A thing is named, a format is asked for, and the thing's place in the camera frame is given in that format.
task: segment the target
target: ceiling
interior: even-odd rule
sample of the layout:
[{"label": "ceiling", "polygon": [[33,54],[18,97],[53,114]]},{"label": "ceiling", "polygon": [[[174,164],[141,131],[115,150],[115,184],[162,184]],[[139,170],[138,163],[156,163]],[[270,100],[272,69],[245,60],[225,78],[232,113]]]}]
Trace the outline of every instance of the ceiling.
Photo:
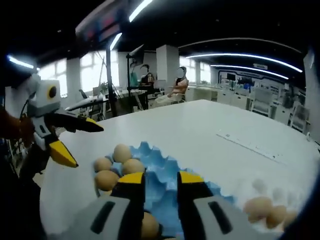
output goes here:
[{"label": "ceiling", "polygon": [[[62,0],[55,0],[54,4],[34,1],[19,3],[19,8],[15,3],[10,3],[8,9],[14,10],[15,21],[7,21],[5,31],[8,34],[4,37],[6,52],[3,56],[12,54],[21,61],[40,67],[57,59],[75,56],[75,27],[102,2],[90,0],[75,5]],[[128,0],[128,12],[139,2]],[[153,0],[133,22],[121,23],[123,35],[117,48],[118,51],[129,52],[145,44],[147,50],[154,51],[169,44],[180,47],[180,53],[185,56],[213,52],[249,53],[303,68],[303,57],[313,37],[312,29],[317,16],[313,14],[315,8],[311,2]],[[237,39],[192,44],[222,38]],[[238,38],[263,39],[282,45]],[[252,59],[243,57],[206,58],[203,61],[241,66],[253,64]],[[279,66],[272,66],[272,69],[289,77],[304,76]]]}]

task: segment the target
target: ceiling light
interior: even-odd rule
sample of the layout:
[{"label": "ceiling light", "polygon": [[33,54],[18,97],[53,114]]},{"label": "ceiling light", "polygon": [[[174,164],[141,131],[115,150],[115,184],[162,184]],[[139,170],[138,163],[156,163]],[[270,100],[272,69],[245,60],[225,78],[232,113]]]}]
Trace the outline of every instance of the ceiling light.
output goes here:
[{"label": "ceiling light", "polygon": [[148,6],[153,0],[144,0],[140,5],[133,11],[133,13],[129,16],[129,22],[131,23],[136,16],[146,7]]},{"label": "ceiling light", "polygon": [[221,57],[221,56],[234,56],[234,57],[247,57],[247,58],[255,58],[255,59],[263,59],[263,60],[267,60],[267,61],[271,61],[274,63],[278,63],[281,65],[284,65],[286,67],[292,68],[296,71],[298,71],[299,73],[302,73],[302,70],[292,66],[288,63],[285,63],[283,61],[279,61],[276,59],[272,59],[269,57],[265,57],[265,56],[258,56],[258,55],[251,55],[251,54],[242,54],[242,53],[209,53],[209,54],[200,54],[200,55],[193,55],[193,56],[187,56],[187,59],[191,59],[191,58],[200,58],[200,57]]},{"label": "ceiling light", "polygon": [[258,72],[262,72],[262,73],[266,73],[266,74],[271,74],[271,75],[275,75],[278,76],[280,78],[286,79],[288,80],[289,78],[286,76],[282,76],[280,74],[274,73],[272,71],[266,71],[266,70],[261,70],[261,69],[256,69],[256,68],[252,68],[252,67],[246,67],[246,66],[232,66],[232,65],[211,65],[211,67],[218,67],[218,68],[236,68],[236,69],[247,69],[247,70],[253,70],[253,71],[258,71]]},{"label": "ceiling light", "polygon": [[118,33],[115,38],[113,39],[111,45],[110,45],[110,51],[112,51],[114,49],[114,47],[116,46],[117,42],[119,41],[120,37],[122,35],[122,32]]},{"label": "ceiling light", "polygon": [[14,63],[14,64],[17,64],[17,65],[20,65],[20,66],[24,66],[24,67],[29,68],[29,69],[33,69],[34,68],[34,66],[32,66],[31,64],[25,63],[23,61],[20,61],[20,60],[14,58],[13,56],[7,56],[7,57],[9,59],[9,61]]}]

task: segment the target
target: blue egg tray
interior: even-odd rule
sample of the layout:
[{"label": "blue egg tray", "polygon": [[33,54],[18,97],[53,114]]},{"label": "blue egg tray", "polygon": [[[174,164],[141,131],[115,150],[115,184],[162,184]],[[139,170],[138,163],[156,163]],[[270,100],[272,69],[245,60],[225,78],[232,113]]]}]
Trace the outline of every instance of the blue egg tray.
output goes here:
[{"label": "blue egg tray", "polygon": [[[186,171],[195,173],[192,169],[181,169],[178,162],[171,156],[163,157],[157,147],[150,148],[146,141],[142,141],[138,148],[130,146],[133,159],[140,160],[145,168],[145,203],[144,209],[150,212],[162,225],[163,236],[180,236],[183,238],[183,230],[178,216],[177,203],[177,173]],[[114,162],[113,154],[106,155],[113,161],[111,170],[122,177],[122,164]],[[223,196],[221,188],[213,182],[206,185],[214,195],[223,197],[234,204],[233,196]]]}]

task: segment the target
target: white table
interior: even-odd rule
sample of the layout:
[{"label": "white table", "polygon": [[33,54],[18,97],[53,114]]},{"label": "white table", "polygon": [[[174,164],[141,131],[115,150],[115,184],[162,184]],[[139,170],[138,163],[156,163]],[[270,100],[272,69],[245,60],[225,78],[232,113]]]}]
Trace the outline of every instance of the white table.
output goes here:
[{"label": "white table", "polygon": [[[74,216],[96,197],[93,161],[123,143],[138,147],[148,141],[191,168],[207,181],[233,194],[240,180],[266,176],[277,185],[310,189],[317,172],[315,143],[296,130],[259,114],[207,100],[191,101],[135,112],[99,122],[104,132],[64,132],[60,140],[77,160],[68,168],[49,160],[40,194],[41,221],[47,234],[66,230]],[[252,141],[279,154],[272,161],[217,133]]]}]

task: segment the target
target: window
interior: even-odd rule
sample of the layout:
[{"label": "window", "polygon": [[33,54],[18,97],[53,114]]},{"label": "window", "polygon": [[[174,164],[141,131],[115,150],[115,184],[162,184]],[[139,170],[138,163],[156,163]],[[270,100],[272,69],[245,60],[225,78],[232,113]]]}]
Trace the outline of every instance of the window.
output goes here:
[{"label": "window", "polygon": [[196,62],[192,59],[181,56],[180,66],[186,68],[186,78],[191,83],[196,82]]},{"label": "window", "polygon": [[200,81],[211,83],[211,69],[209,64],[200,62]]},{"label": "window", "polygon": [[58,80],[60,84],[60,96],[66,98],[68,96],[66,71],[67,60],[62,59],[42,67],[38,74],[42,80]]},{"label": "window", "polygon": [[[117,51],[111,51],[110,54],[112,84],[115,87],[119,87],[118,53]],[[81,89],[84,92],[90,92],[93,88],[98,87],[100,73],[101,83],[108,81],[106,66],[103,65],[102,67],[103,59],[106,62],[105,51],[89,52],[80,59]]]}]

